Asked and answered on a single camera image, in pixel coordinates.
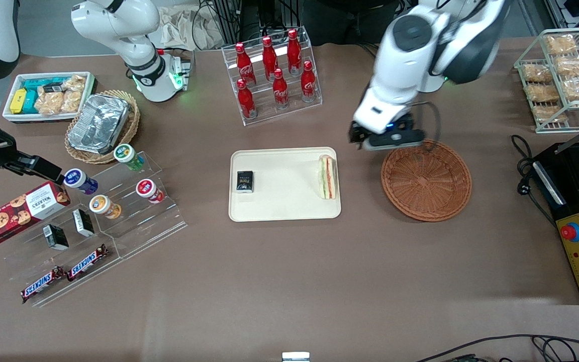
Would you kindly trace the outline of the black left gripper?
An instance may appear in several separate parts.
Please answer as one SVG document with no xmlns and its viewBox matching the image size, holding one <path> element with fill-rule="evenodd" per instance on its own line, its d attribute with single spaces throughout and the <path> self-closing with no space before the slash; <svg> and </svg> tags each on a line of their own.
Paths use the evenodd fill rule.
<svg viewBox="0 0 579 362">
<path fill-rule="evenodd" d="M 393 118 L 388 124 L 389 135 L 413 135 L 414 131 L 416 131 L 416 129 L 414 128 L 414 119 L 411 112 Z M 371 133 L 356 122 L 351 122 L 348 130 L 348 141 L 351 144 L 361 146 L 370 134 Z"/>
</svg>

